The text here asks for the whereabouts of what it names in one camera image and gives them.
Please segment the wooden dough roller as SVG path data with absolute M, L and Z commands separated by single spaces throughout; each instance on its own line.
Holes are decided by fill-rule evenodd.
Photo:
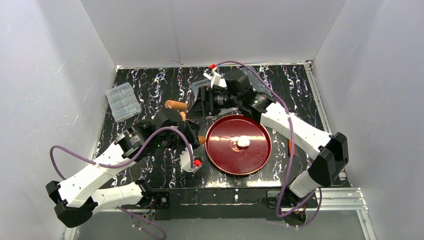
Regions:
M 186 110 L 188 109 L 188 105 L 186 103 L 175 100 L 167 100 L 165 102 L 165 107 L 178 111 L 182 119 L 186 120 Z M 200 145 L 203 145 L 206 142 L 206 137 L 199 135 L 198 132 L 195 134 L 195 136 Z

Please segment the white dough ball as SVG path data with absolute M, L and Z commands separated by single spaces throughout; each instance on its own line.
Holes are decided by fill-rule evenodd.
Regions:
M 251 144 L 251 141 L 248 135 L 241 135 L 240 137 L 238 137 L 236 141 L 236 145 L 239 148 L 247 148 L 250 146 L 250 144 Z

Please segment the round red tray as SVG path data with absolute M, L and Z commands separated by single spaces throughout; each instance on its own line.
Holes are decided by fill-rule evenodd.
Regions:
M 229 115 L 208 129 L 205 150 L 219 170 L 244 176 L 259 171 L 268 162 L 272 141 L 262 124 L 243 115 Z

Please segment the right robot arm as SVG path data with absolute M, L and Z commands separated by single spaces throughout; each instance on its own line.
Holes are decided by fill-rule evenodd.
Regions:
M 285 187 L 286 195 L 303 198 L 319 187 L 329 187 L 348 164 L 348 141 L 344 134 L 330 134 L 290 113 L 281 97 L 272 91 L 259 91 L 243 70 L 233 69 L 220 75 L 209 68 L 204 76 L 211 83 L 198 88 L 196 100 L 186 115 L 189 119 L 217 116 L 224 109 L 237 108 L 243 116 L 285 136 L 312 158 L 308 170 Z

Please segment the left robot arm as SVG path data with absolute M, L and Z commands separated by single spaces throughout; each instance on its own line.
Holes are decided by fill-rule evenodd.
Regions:
M 194 156 L 194 149 L 202 144 L 200 129 L 199 124 L 170 108 L 128 127 L 97 158 L 88 160 L 82 170 L 46 185 L 57 218 L 68 228 L 74 228 L 98 212 L 141 205 L 148 200 L 159 202 L 165 194 L 153 190 L 145 179 L 107 189 L 103 185 L 159 149 L 174 150 L 179 154 L 181 170 L 196 172 L 202 166 L 202 161 Z

